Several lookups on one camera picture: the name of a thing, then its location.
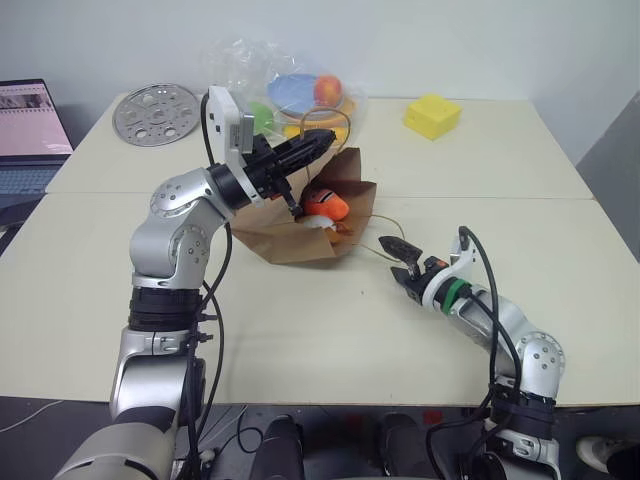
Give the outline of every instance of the red apple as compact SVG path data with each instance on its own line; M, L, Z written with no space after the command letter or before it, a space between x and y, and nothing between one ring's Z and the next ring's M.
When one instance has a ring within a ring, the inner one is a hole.
M313 99L316 105L323 107L336 107L342 100L342 84L338 77L333 75L320 75L316 79L313 88Z

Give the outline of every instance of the black cable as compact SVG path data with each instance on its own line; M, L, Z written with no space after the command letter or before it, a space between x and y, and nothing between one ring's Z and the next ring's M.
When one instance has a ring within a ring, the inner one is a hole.
M496 286L495 275L493 274L493 268L491 267L491 262L489 262L489 257L487 255L487 252L482 246L482 242L480 242L480 239L468 227L461 226L458 229L458 235L461 237L460 238L461 243L463 240L462 239L463 236L471 238L471 240L473 240L475 247L478 249L478 252L480 253L480 257L482 258L482 263L484 265L484 269L486 271L487 278L489 280L489 290L491 292L491 309L492 309L492 312L494 312L495 314L495 318L497 319L499 318L498 287ZM482 400L478 408L476 408L476 410L467 419L455 421L455 422L442 423L440 425L431 427L427 432L427 437L425 441L426 447L427 447L427 454L429 455L429 460L433 465L433 469L435 470L435 473L441 479L444 479L444 474L438 465L438 462L435 458L435 454L433 453L433 435L440 430L444 430L447 428L463 427L465 425L469 425L479 420L482 417L485 408L493 398L493 394L494 394L493 385L495 383L495 365L496 365L496 357L498 352L498 334L499 334L498 329L496 328L495 322L493 323L494 323L494 328L492 328L491 330L491 350L489 353L489 391L487 392L487 395L484 397L484 399Z
M213 303L213 308L215 309L216 317L218 318L218 365L216 365L216 373L213 377L213 384L211 385L211 389L209 390L209 398L207 399L207 404L205 406L204 412L202 413L200 425L198 426L198 440L202 438L202 431L207 424L207 418L209 417L209 412L211 411L211 407L213 405L213 397L218 390L218 383L220 383L220 377L222 375L222 360L224 358L224 322L222 321L222 310L220 310L220 305L218 304L218 300L216 299L215 295L211 297L211 302Z
M513 344L513 340L511 336L507 333L500 320L495 318L492 315L491 310L484 304L480 298L476 295L469 295L469 298L478 305L482 311L492 320L494 326L497 328L500 335L504 339L504 342L507 344L507 348L509 349L509 353L511 354L511 358L513 359L513 366L515 368L515 381L513 385L512 397L514 400L517 400L520 397L520 384L522 383L522 364L519 362L518 351L516 350L516 346Z
M507 344L507 348L509 349L509 353L511 354L511 358L513 359L513 365L515 368L515 381L513 385L513 390L511 392L512 400L517 404L518 399L520 398L520 385L522 383L522 364L520 363L518 352L516 350L515 345L513 344L513 340L505 330L500 320L489 310L489 308L484 304L482 300L480 300L476 295L471 294L469 298L478 305L482 311L491 319L493 323L493 329L497 330L505 343ZM478 449L484 445L490 438L492 438L495 434L503 430L511 421L512 414L507 413L507 415L491 430L484 432L471 446L469 451L467 452L465 465L466 471L471 471L471 462L473 461L473 456L476 454Z
M216 293L218 285L220 285L220 282L222 281L222 278L224 277L225 273L227 273L227 268L229 267L229 261L231 260L231 251L232 251L232 248L233 248L232 247L232 245L233 245L233 235L231 233L231 225L229 225L229 223L225 223L224 229L225 229L226 234L227 234L227 251L225 252L224 260L222 262L222 266L220 267L220 272L218 273L218 276L216 277L216 279L211 284L211 288L209 289L207 294L202 299L202 303L200 304L199 311L203 311L206 308L207 304L209 303L209 301L211 300L213 295Z
M476 248L478 249L478 253L480 253L480 258L482 259L482 264L484 265L485 272L487 274L487 279L489 280L489 291L491 293L491 311L495 314L496 318L500 318L499 312L499 304L498 301L498 287L496 286L496 277L493 274L493 268L491 267L491 262L489 262L489 256L482 246L482 242L476 236L475 233L471 231L469 227L461 226L458 229L459 235L469 236ZM489 354L489 384L493 385L495 382L495 370L496 370L496 355L498 352L498 332L496 329L492 329L491 331L491 351Z
M187 432L189 436L189 454L187 458L192 478L200 480L200 459L198 458L198 437L196 435L195 419L195 378L193 368L196 361L196 344L198 343L197 328L198 324L194 322L191 328L191 338L189 340L189 350L187 353L187 372L185 375L185 383L187 389Z
M187 458L190 461L185 461L182 464L182 468L180 469L180 472L178 473L176 480L183 480L185 478L196 478L196 479L200 478L200 464L199 464L199 458L198 458L198 440L202 438L201 437L202 431L204 430L204 427L207 423L207 418L209 417L209 412L211 411L211 407L213 405L213 398L215 396L216 390L218 389L218 383L220 382L220 376L222 374L222 361L224 358L224 322L222 320L222 311L220 309L220 305L218 304L218 300L215 297L215 291L220 285L220 282L222 282L222 278L224 277L227 271L227 268L229 267L229 262L231 260L233 237L231 235L231 227L228 223L225 224L225 230L227 232L227 236L226 236L227 249L226 249L224 260L222 262L222 266L220 267L220 272L218 273L218 276L216 277L214 282L211 284L211 286L207 285L206 282L203 282L203 287L205 288L205 290L207 290L207 294L203 298L202 303L200 304L197 310L198 314L200 314L202 311L204 311L204 309L206 308L209 302L213 304L213 308L215 309L216 319L218 321L219 336L220 336L220 346L218 350L218 365L216 367L216 373L213 379L213 385L211 386L211 390L209 391L209 398L207 399L207 404L202 414L200 425L198 426L198 429L196 431L195 418L194 418L195 409L193 408L195 405L195 399L193 399L192 405L190 408L189 393L192 392L191 385L193 384L193 378L192 378L193 368L190 368L190 367L193 366L193 362L195 361L195 346L197 342L189 343L186 382L187 382L187 413L189 417L187 422L187 429L189 432L189 454ZM194 331L193 331L192 338L197 338L196 335L197 335L197 323L194 323ZM190 427L192 422L193 422L194 435L192 435L191 427Z
M466 425L470 425L471 423L480 420L484 414L485 409L487 408L487 405L489 405L489 402L491 401L492 398L493 398L493 389L489 389L489 391L487 392L487 395L484 397L480 405L478 405L478 407L474 410L474 412L468 418L464 420L441 423L439 425L434 425L433 427L429 428L429 430L427 431L427 437L425 440L425 443L427 446L427 455L429 456L429 461L431 462L431 465L433 466L433 470L438 478L444 480L445 476L442 470L440 469L440 466L438 465L438 461L436 460L436 456L433 452L433 435L439 432L440 430L445 430L447 428L464 427Z
M260 445L262 444L262 441L264 440L264 434L262 433L262 430L260 430L258 427L244 427L240 430L238 430L236 433L234 433L233 435L231 435L226 442L224 442L222 444L222 447L220 447L216 453L218 455L220 455L223 450L225 448L227 448L227 446L235 439L235 438L240 438L240 435L242 435L244 432L248 432L248 431L252 431L252 432L256 432L259 436L260 436L260 443L258 444L258 447L256 447L255 450L249 450L249 451L245 451L243 450L245 453L255 453L258 451L258 448L260 448Z
M245 410L244 412L242 412L240 414L240 416L238 417L238 422L236 423L236 438L238 439L238 447L240 448L240 450L242 450L243 453L246 453L247 455L251 455L252 453L256 453L258 451L258 449L260 448L260 444L262 443L262 439L264 438L264 436L262 435L262 431L259 428L256 428L256 430L258 432L260 432L260 443L258 444L258 446L256 448L254 448L253 450L249 450L248 448L245 448L245 446L242 444L242 418L244 417L244 414L247 411Z
M202 136L204 137L204 146L207 149L207 158L210 165L215 165L216 161L213 158L213 152L211 151L211 144L209 143L209 132L207 128L207 102L209 101L209 91L202 96L200 101L200 126L202 127Z

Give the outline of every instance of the white table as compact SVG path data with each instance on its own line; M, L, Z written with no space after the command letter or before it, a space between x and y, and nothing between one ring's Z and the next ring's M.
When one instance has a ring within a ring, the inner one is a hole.
M108 399L128 315L128 242L147 202L52 194L31 215L0 257L1 395ZM480 236L500 293L566 351L561 405L640 402L639 268L596 202L378 198L374 212L444 258L459 224ZM372 219L363 242L394 228ZM235 242L219 299L218 402L475 404L485 392L488 355L409 300L366 250L332 266L274 266ZM199 352L211 374L215 344Z
M161 147L120 140L111 116L121 98L48 192L152 192L165 179L208 164L199 128ZM409 103L370 99L363 124L356 125L363 179L379 184L379 197L592 197L529 102L460 100L459 125L434 142L402 124Z

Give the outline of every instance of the brown paper bag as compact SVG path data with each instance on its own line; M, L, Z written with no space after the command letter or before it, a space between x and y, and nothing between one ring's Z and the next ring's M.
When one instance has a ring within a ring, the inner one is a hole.
M249 206L231 222L234 236L270 263L308 262L344 255L360 241L369 223L376 197L376 184L360 181L360 149L347 148L333 158L320 158L310 165L312 187L328 188L349 204L349 215L342 220L351 233L332 244L322 228L308 228L294 222L281 198L266 201L262 208ZM294 198L300 199L307 186L305 170L289 176Z

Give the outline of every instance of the laptop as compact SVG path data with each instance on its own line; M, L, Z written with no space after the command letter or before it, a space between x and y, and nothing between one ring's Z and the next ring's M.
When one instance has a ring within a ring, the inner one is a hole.
M41 198L72 152L44 80L0 82L0 208Z

